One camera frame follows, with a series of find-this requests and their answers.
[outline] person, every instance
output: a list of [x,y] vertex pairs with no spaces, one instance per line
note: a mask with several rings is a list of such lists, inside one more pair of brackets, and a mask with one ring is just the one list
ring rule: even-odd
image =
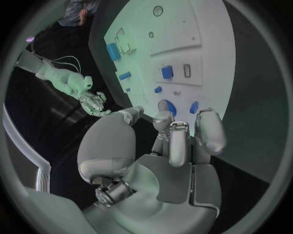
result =
[[101,0],[71,0],[65,15],[58,20],[61,26],[82,26],[86,23],[88,16],[93,15]]

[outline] blue block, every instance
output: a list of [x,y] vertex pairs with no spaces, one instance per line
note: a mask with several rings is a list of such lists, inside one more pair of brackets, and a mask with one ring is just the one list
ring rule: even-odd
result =
[[198,109],[198,102],[196,101],[195,103],[191,105],[189,112],[192,114],[195,114],[197,112],[197,109]]
[[171,79],[173,77],[172,66],[163,67],[162,74],[164,79]]
[[158,86],[157,88],[155,88],[155,93],[160,93],[162,91],[162,87]]
[[127,73],[124,73],[122,75],[119,76],[119,80],[124,80],[128,77],[131,77],[131,73],[130,72],[127,72]]
[[121,55],[115,43],[107,45],[107,50],[112,61],[116,61],[121,58]]
[[168,100],[165,100],[165,101],[166,101],[167,104],[168,104],[168,109],[169,109],[169,111],[172,112],[172,113],[173,113],[173,116],[175,117],[176,114],[177,114],[176,107],[173,105],[172,102],[170,102],[170,101],[168,101]]

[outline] blue button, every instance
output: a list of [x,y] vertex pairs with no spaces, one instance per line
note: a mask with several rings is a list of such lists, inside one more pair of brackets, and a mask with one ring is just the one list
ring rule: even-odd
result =
[[162,87],[158,86],[157,88],[155,88],[155,93],[160,93],[162,91]]
[[164,79],[171,79],[173,77],[172,66],[163,67],[162,74]]
[[175,117],[176,114],[177,114],[176,107],[173,105],[172,102],[170,102],[170,101],[168,101],[168,100],[165,100],[165,101],[166,101],[167,104],[168,104],[168,109],[169,109],[169,111],[172,112],[172,113],[173,113],[173,116]]
[[112,61],[116,61],[121,58],[121,55],[115,43],[107,45],[107,50]]
[[195,114],[197,112],[198,109],[198,102],[196,101],[195,103],[193,103],[190,107],[190,113]]
[[119,80],[124,80],[128,77],[131,77],[131,73],[130,72],[127,72],[127,73],[124,73],[122,75],[119,76]]

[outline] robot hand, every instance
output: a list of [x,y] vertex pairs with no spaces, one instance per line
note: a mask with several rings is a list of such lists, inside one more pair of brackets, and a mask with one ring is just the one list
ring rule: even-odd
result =
[[106,97],[102,92],[97,92],[97,94],[94,95],[85,91],[78,99],[82,108],[91,116],[103,117],[111,113],[110,110],[103,111]]

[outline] person's hand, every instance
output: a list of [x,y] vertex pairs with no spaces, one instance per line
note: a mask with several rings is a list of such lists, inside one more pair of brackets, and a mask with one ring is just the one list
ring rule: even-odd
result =
[[86,21],[86,16],[87,16],[88,11],[86,9],[82,9],[79,13],[81,21],[79,25],[83,25]]

